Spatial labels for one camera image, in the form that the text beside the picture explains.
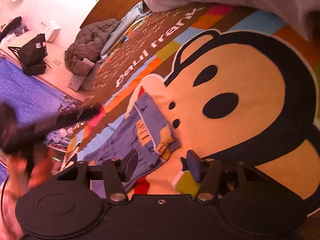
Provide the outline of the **person's hand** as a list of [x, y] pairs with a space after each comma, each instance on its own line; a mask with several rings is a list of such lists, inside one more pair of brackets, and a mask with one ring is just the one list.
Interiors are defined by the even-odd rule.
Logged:
[[11, 156], [8, 161], [9, 180], [5, 189], [12, 193], [15, 198], [19, 198], [29, 190], [50, 179], [54, 166], [53, 154], [54, 150], [52, 148], [48, 148], [43, 144], [35, 145], [34, 155], [36, 161], [30, 176], [26, 172], [27, 160], [21, 157], [20, 153]]

